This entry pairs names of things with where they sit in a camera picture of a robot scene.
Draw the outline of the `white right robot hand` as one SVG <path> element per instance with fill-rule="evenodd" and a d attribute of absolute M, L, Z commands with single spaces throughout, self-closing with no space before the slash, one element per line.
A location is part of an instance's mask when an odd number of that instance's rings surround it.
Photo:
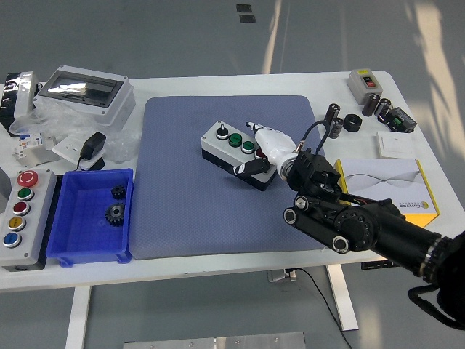
<path fill-rule="evenodd" d="M 290 136 L 279 130 L 265 127 L 261 124 L 246 122 L 255 136 L 255 140 L 265 155 L 264 159 L 254 159 L 236 167 L 231 167 L 229 173 L 239 178 L 246 178 L 267 172 L 275 167 L 280 178 L 287 180 L 287 171 L 296 159 L 296 144 Z"/>

